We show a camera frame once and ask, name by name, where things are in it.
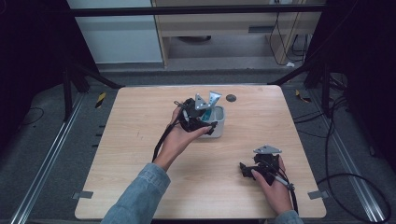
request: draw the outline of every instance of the wall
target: wall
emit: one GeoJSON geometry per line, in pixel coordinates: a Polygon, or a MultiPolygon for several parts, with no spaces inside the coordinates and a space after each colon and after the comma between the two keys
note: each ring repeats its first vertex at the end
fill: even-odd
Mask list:
{"type": "MultiPolygon", "coordinates": [[[[71,8],[151,7],[149,0],[68,0],[71,8]]],[[[98,65],[162,63],[153,16],[76,18],[98,65]]]]}

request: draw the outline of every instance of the small round object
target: small round object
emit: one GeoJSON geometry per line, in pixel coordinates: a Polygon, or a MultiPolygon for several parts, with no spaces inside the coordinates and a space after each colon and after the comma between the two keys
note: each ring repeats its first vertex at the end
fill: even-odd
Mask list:
{"type": "Polygon", "coordinates": [[[232,94],[228,94],[228,95],[225,97],[225,99],[226,99],[228,102],[235,102],[235,101],[236,101],[236,96],[235,96],[235,95],[232,95],[232,94]]]}

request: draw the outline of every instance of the gray floor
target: gray floor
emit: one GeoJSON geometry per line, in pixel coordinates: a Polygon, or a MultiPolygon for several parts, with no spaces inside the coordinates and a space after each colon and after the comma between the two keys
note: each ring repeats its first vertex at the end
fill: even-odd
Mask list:
{"type": "MultiPolygon", "coordinates": [[[[133,72],[103,73],[103,75],[127,86],[264,84],[292,70],[290,67],[276,64],[263,35],[212,36],[212,39],[207,42],[186,42],[175,38],[172,45],[169,65],[166,68],[136,68],[133,72]]],[[[294,118],[318,111],[315,103],[303,102],[295,96],[295,90],[303,87],[302,80],[304,76],[299,76],[282,87],[290,113],[294,118]]],[[[100,142],[102,126],[106,125],[117,94],[117,90],[111,90],[102,83],[92,79],[89,81],[90,92],[83,94],[84,98],[76,122],[35,202],[28,223],[80,222],[74,216],[77,200],[72,199],[72,195],[83,188],[95,150],[100,142]],[[103,91],[106,92],[103,105],[101,108],[94,108],[98,95],[103,91]]],[[[320,88],[310,91],[310,96],[314,98],[320,93],[319,90],[320,88]]],[[[43,117],[37,122],[21,126],[19,133],[9,144],[12,154],[6,160],[1,161],[1,223],[8,223],[18,208],[62,126],[64,116],[62,92],[62,86],[56,86],[37,95],[32,102],[32,107],[42,108],[43,117]]],[[[335,99],[340,94],[338,91],[333,91],[332,98],[335,99]]],[[[75,93],[74,99],[79,95],[80,93],[75,93]]],[[[25,122],[34,121],[40,115],[40,110],[33,109],[26,116],[25,122]]],[[[319,118],[296,124],[316,180],[325,176],[325,138],[323,136],[328,131],[325,120],[319,118]]],[[[369,145],[353,115],[347,111],[347,106],[335,112],[334,123],[336,131],[347,148],[347,153],[356,164],[360,174],[383,190],[394,207],[396,205],[396,199],[393,197],[393,190],[396,188],[395,174],[384,159],[370,156],[369,145]]],[[[346,171],[346,165],[343,164],[343,158],[333,140],[329,144],[329,161],[331,174],[346,171]]],[[[334,193],[348,209],[367,218],[361,199],[350,183],[347,177],[332,180],[334,193]]],[[[320,184],[319,188],[325,190],[328,186],[320,184]]],[[[374,197],[385,213],[386,207],[381,199],[375,193],[374,197]]],[[[332,197],[324,202],[328,211],[327,216],[320,220],[306,219],[306,223],[361,223],[341,209],[332,197]]],[[[257,221],[231,222],[228,220],[227,223],[257,223],[257,221]]],[[[396,220],[393,218],[389,223],[396,223],[396,220]]]]}

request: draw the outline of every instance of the jacket sleeve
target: jacket sleeve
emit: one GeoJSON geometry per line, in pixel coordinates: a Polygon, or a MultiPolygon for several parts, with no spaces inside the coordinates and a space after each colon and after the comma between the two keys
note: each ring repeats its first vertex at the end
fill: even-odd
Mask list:
{"type": "Polygon", "coordinates": [[[304,224],[296,211],[289,210],[276,217],[275,224],[304,224]]]}
{"type": "Polygon", "coordinates": [[[108,210],[102,223],[150,223],[171,180],[165,170],[147,164],[108,210]]]}

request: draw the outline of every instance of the metal rail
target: metal rail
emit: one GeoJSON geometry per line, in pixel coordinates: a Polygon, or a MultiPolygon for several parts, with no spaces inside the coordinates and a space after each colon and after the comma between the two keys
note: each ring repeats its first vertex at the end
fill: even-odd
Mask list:
{"type": "MultiPolygon", "coordinates": [[[[321,110],[319,96],[315,91],[309,91],[311,96],[313,96],[313,102],[316,104],[317,108],[321,110]]],[[[330,128],[329,120],[326,116],[321,116],[323,122],[325,123],[327,128],[330,128]]],[[[361,175],[359,168],[356,166],[355,162],[350,157],[347,152],[347,147],[344,145],[343,140],[337,130],[334,130],[332,134],[332,141],[335,146],[335,150],[340,158],[341,163],[343,164],[344,169],[351,174],[361,175]]],[[[361,201],[361,205],[363,206],[364,211],[367,214],[367,217],[373,222],[379,222],[385,219],[384,214],[382,213],[381,208],[379,207],[373,193],[371,192],[369,186],[365,181],[350,177],[349,178],[358,198],[361,201]]]]}
{"type": "Polygon", "coordinates": [[[334,9],[326,4],[307,5],[251,5],[251,6],[197,6],[197,7],[120,7],[46,10],[45,13],[74,17],[147,16],[180,14],[315,12],[334,9]]]}
{"type": "Polygon", "coordinates": [[[73,113],[71,114],[69,120],[64,122],[64,124],[61,127],[61,130],[56,135],[55,140],[53,141],[52,146],[49,149],[46,159],[44,159],[40,169],[37,172],[37,175],[35,176],[35,180],[33,181],[32,185],[27,191],[25,197],[23,198],[23,201],[18,207],[18,210],[12,216],[10,222],[11,224],[23,224],[26,222],[27,218],[29,217],[32,208],[35,205],[35,201],[37,200],[38,195],[40,194],[41,190],[44,187],[44,184],[46,183],[46,180],[50,174],[52,166],[56,162],[59,152],[61,151],[62,146],[64,145],[64,140],[66,139],[71,127],[73,126],[78,111],[80,110],[84,96],[85,96],[84,93],[78,94],[76,102],[73,106],[75,108],[73,110],[73,113]]]}

